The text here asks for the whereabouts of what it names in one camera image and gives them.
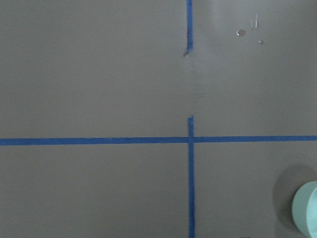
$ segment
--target light blue cup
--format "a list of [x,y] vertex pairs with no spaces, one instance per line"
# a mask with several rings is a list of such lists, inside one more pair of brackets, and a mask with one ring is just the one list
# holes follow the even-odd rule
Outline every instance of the light blue cup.
[[293,220],[307,238],[317,238],[317,181],[306,183],[296,192]]

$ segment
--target gray painted surface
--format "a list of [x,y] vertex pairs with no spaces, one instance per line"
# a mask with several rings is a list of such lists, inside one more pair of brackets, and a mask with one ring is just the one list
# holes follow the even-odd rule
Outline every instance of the gray painted surface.
[[[191,114],[197,136],[317,134],[316,12],[194,0],[184,58],[184,0],[2,0],[0,137],[185,136]],[[1,237],[187,236],[186,145],[0,151]],[[289,207],[316,152],[196,145],[197,237],[303,237]]]

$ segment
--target round object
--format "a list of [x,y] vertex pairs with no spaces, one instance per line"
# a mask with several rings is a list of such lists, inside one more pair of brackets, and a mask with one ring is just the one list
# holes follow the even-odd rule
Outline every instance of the round object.
[[317,181],[306,183],[292,203],[293,220],[307,238],[317,238]]

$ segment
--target blue tape line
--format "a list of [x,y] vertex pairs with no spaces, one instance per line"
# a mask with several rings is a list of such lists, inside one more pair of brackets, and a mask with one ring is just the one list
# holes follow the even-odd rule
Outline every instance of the blue tape line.
[[0,139],[0,146],[9,145],[97,145],[187,143],[187,137],[123,137],[123,138],[16,138]]
[[189,238],[195,238],[194,117],[188,118]]
[[316,135],[195,137],[195,143],[317,141]]
[[187,54],[192,51],[193,46],[193,4],[192,0],[187,0]]
[[[97,145],[97,144],[168,144],[188,143],[188,137],[119,138],[14,138],[0,139],[0,146],[10,145]],[[316,135],[287,136],[207,136],[193,137],[193,143],[317,141]]]

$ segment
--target horizontal tape line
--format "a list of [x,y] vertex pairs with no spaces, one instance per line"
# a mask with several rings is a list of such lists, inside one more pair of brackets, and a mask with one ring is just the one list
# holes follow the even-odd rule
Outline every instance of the horizontal tape line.
[[195,143],[317,141],[316,135],[195,137]]
[[165,144],[187,143],[187,137],[122,137],[122,138],[16,138],[0,139],[8,145],[97,145],[97,144]]
[[[317,141],[316,135],[288,136],[210,136],[194,137],[194,143]],[[119,138],[12,138],[0,139],[0,146],[13,145],[97,145],[97,144],[169,144],[188,143],[188,137]]]

